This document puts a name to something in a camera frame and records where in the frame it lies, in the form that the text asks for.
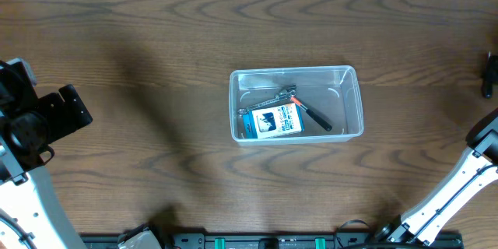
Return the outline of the clear plastic container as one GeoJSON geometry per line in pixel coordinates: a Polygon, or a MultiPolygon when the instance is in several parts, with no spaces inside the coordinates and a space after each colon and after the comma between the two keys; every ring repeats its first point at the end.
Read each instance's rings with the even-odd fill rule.
{"type": "MultiPolygon", "coordinates": [[[[261,109],[292,103],[290,99],[261,109]]],[[[230,128],[240,145],[346,142],[363,134],[363,108],[356,71],[348,65],[236,70],[230,76],[230,128]],[[268,139],[249,139],[237,110],[270,100],[284,87],[296,85],[296,98],[332,125],[325,131],[302,109],[304,131],[268,139]]]]}

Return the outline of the small claw hammer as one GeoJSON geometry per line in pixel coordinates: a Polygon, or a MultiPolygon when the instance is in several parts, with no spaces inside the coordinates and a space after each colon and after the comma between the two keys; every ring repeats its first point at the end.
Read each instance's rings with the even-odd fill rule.
{"type": "Polygon", "coordinates": [[[308,108],[302,101],[296,98],[296,85],[290,85],[281,89],[275,95],[275,98],[290,99],[295,103],[300,109],[302,109],[311,119],[313,119],[317,124],[319,124],[325,131],[330,132],[332,130],[332,125],[328,123],[324,118],[319,116],[317,113],[308,108]]]}

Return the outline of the silver wrench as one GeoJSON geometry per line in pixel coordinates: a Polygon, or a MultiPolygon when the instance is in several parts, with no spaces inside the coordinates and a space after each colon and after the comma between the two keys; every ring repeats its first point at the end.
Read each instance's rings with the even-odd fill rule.
{"type": "Polygon", "coordinates": [[[296,94],[296,87],[295,86],[290,86],[288,88],[282,89],[280,92],[278,92],[273,98],[270,100],[262,101],[260,103],[256,103],[247,107],[242,107],[237,110],[237,113],[239,115],[245,115],[250,111],[261,109],[263,107],[272,105],[274,103],[278,103],[280,101],[288,100],[292,96],[296,94]]]}

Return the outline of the blue white screw box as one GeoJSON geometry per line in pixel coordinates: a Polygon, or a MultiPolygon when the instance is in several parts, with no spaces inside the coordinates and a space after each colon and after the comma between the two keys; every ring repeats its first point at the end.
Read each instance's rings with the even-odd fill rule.
{"type": "Polygon", "coordinates": [[[249,139],[268,139],[304,131],[300,109],[294,103],[250,111],[243,116],[249,139]]]}

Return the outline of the black yellow screwdriver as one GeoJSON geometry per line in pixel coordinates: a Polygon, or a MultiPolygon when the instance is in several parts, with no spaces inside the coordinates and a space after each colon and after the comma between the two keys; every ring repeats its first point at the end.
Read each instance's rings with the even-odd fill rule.
{"type": "Polygon", "coordinates": [[[493,82],[484,79],[482,81],[481,92],[484,98],[490,99],[493,96],[493,82]]]}

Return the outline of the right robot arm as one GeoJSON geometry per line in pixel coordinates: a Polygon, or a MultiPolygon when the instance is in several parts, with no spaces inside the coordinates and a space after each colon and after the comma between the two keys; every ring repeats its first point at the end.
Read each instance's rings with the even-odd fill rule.
{"type": "Polygon", "coordinates": [[[373,241],[430,246],[474,195],[497,180],[497,111],[481,119],[465,141],[450,173],[418,205],[378,230],[373,241]]]}

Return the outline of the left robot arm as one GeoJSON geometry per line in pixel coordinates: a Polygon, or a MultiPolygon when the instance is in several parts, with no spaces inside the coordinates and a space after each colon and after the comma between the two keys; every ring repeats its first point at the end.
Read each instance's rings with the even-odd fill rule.
{"type": "Polygon", "coordinates": [[[61,207],[45,153],[92,117],[73,85],[39,97],[22,58],[1,63],[1,242],[7,248],[83,248],[61,207]]]}

